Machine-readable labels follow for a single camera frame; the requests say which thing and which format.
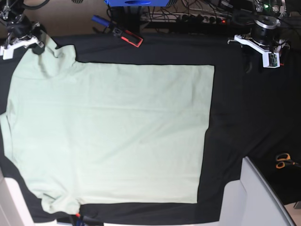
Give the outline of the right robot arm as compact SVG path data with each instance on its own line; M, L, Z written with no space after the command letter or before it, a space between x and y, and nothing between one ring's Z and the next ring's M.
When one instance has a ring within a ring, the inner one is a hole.
M0 55L4 60L12 59L14 51L18 48L30 48L36 55L44 52L43 27L39 22L32 22L24 11L37 10L47 4L47 0L36 6L26 5L23 0L0 2L0 23L8 32L6 40L0 46Z

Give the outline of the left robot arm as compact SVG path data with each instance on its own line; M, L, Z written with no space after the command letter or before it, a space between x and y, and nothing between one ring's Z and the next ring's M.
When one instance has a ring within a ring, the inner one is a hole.
M250 32L236 34L228 43L237 42L260 53L264 68L279 68L290 49L289 39L282 38L281 33L291 30L300 36L301 16L292 16L287 11L287 6L294 6L292 0L254 0L253 3L252 13L236 10L231 19L236 25L251 26Z

